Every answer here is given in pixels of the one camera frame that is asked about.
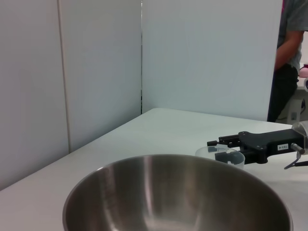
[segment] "white wall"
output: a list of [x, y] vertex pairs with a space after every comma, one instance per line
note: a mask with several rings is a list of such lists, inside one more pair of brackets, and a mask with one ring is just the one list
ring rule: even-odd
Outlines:
[[141, 113], [140, 0], [61, 0], [71, 150]]
[[56, 0], [0, 1], [0, 189], [68, 154]]
[[144, 0], [144, 112], [166, 107], [266, 120], [281, 5]]
[[308, 63], [308, 32], [304, 33], [304, 41], [302, 44], [302, 63]]

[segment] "stainless steel bowl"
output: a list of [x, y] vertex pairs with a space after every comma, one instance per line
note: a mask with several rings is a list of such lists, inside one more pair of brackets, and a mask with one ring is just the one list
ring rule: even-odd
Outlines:
[[85, 177], [63, 211], [66, 231], [291, 231], [281, 199], [252, 175], [212, 160], [149, 155]]

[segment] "clear plastic cup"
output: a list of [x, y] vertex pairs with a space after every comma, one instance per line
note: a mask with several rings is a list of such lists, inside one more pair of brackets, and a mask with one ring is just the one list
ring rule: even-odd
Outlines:
[[228, 148], [227, 145], [218, 144], [200, 148], [195, 155], [244, 169], [245, 156], [237, 150]]

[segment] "person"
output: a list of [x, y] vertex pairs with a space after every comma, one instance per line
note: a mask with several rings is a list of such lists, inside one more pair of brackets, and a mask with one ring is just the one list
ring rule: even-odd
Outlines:
[[275, 122], [297, 88], [308, 0], [283, 0], [268, 121]]

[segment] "pink object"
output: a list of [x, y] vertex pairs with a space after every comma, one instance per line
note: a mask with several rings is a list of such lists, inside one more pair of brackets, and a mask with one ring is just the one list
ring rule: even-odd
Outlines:
[[304, 67], [300, 69], [299, 77], [308, 78], [308, 64], [304, 64]]

